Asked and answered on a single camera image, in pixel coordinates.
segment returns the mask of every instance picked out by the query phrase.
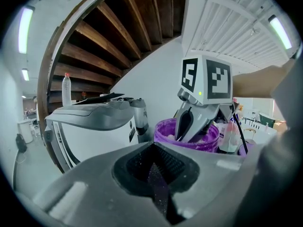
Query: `fluorescent light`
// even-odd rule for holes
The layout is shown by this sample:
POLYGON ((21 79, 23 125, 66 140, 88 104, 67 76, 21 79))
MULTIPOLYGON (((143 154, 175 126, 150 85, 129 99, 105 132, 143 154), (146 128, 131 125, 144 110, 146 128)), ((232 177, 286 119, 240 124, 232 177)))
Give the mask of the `fluorescent light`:
POLYGON ((22 69, 22 74, 23 74, 24 80, 29 81, 28 70, 27 69, 22 69))
POLYGON ((18 38, 18 45, 19 45, 19 52, 21 54, 27 53, 27 34, 29 29, 29 23, 33 15, 33 9, 24 8, 20 20, 19 25, 19 38, 18 38))
POLYGON ((280 20, 276 16, 272 16, 269 18, 269 22, 271 26, 275 29, 276 33, 282 40, 282 43, 286 49, 290 49, 292 47, 292 44, 290 43, 290 40, 280 22, 280 20))

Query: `floor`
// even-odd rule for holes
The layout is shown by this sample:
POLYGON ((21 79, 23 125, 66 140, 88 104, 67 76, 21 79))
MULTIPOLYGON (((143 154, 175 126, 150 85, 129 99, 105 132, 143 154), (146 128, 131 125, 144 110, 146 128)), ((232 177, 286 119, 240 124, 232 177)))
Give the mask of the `floor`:
POLYGON ((34 141, 27 144, 27 151, 18 155, 15 190, 32 199, 61 175, 49 156, 41 136, 37 135, 34 141))

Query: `wooden staircase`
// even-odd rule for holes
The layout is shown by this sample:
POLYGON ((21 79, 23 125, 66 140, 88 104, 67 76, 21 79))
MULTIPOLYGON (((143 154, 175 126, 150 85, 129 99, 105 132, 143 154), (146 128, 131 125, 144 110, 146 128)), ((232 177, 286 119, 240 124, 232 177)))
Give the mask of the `wooden staircase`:
POLYGON ((108 93, 127 72, 182 30, 185 0, 105 0, 79 21, 49 78, 48 113, 62 106, 62 80, 71 98, 108 93))

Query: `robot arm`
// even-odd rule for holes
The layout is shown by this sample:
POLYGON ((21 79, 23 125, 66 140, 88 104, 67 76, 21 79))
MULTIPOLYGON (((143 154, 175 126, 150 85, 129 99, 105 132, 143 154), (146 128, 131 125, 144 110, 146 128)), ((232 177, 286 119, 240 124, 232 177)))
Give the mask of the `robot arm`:
POLYGON ((183 58, 175 140, 189 142, 213 121, 228 122, 238 104, 232 101, 231 64, 207 56, 183 58))

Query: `white bottle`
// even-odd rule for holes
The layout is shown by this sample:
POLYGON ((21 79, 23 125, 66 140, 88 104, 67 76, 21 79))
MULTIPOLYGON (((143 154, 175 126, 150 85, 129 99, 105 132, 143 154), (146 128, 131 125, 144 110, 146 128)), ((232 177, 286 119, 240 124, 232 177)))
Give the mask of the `white bottle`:
POLYGON ((62 82, 62 103, 63 106, 71 105, 71 80, 69 73, 65 74, 62 82))

